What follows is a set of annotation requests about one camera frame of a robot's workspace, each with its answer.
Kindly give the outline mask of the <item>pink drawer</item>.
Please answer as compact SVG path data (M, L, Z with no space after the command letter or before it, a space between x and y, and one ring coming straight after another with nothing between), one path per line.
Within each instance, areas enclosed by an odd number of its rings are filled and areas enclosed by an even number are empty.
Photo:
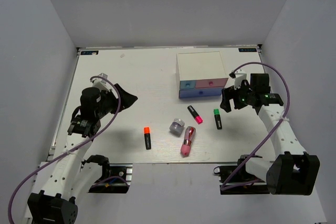
M228 78L215 78L215 79L200 79L196 80L195 88L220 88L224 87L228 81Z

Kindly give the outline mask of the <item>wide blue bottom drawer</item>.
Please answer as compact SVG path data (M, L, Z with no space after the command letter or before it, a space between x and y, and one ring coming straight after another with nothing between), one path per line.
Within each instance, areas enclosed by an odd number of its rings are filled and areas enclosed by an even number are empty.
M179 99L186 99L186 98L200 98L200 97L218 96L218 95L221 95L222 89L223 88L219 87L219 88L180 90L178 98Z

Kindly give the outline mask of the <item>white drawer organizer box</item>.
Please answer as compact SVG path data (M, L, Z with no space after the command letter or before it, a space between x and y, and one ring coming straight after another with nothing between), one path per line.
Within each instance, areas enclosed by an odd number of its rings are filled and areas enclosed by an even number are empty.
M224 62L219 51L177 54L176 80L179 91L180 81L196 81L200 79L215 78L228 78Z

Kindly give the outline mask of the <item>small light blue drawer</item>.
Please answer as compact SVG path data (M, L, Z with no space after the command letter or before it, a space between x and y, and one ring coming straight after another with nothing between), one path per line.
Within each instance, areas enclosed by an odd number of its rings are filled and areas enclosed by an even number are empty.
M183 89L195 89L196 81L195 80L183 80L180 81L180 90Z

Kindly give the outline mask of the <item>clear jar of paperclips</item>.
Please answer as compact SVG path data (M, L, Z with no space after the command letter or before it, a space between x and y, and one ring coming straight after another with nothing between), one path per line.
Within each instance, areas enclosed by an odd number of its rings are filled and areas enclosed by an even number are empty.
M185 123L183 120L175 118L169 127L170 133L180 136L184 130Z

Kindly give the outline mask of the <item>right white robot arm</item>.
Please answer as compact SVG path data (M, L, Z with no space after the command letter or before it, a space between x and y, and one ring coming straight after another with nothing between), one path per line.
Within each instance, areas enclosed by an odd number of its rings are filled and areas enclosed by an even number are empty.
M311 195L320 161L317 156L308 154L295 136L282 98L271 92L269 75L252 73L247 80L246 73L236 71L230 76L234 85L222 90L220 107L230 112L232 108L251 106L268 132L276 158L267 161L255 151L242 155L237 167L222 180L221 191L264 182L273 195Z

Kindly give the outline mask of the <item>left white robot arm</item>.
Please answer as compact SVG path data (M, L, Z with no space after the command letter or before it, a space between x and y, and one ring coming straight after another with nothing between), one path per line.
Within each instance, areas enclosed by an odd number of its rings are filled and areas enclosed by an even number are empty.
M115 84L114 96L105 84L85 88L80 105L74 110L63 149L63 158L40 192L31 193L28 208L34 223L74 223L78 215L78 202L95 182L105 182L111 176L109 159L102 155L84 156L101 127L101 119L129 108L137 96Z

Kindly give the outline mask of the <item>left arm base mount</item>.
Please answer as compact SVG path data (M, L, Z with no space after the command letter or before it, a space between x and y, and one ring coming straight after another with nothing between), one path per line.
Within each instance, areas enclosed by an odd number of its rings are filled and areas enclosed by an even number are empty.
M126 194L131 185L132 171L132 164L110 164L107 176L96 181L89 193Z

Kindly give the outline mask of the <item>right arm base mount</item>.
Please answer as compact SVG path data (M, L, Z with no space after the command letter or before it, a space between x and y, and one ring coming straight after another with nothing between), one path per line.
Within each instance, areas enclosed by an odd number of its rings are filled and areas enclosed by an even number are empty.
M229 177L229 175L236 169L237 164L229 163L221 166L216 166L213 169L213 173L215 176L219 177L219 186L223 184L223 182ZM226 186L231 186L235 184L243 184L250 182L252 180L256 180L257 177L254 175L246 173L243 169L240 170L237 174L235 174L229 183ZM267 195L270 194L267 185L264 181L260 181L254 184L247 184L239 187L230 188L227 190L221 190L221 195Z

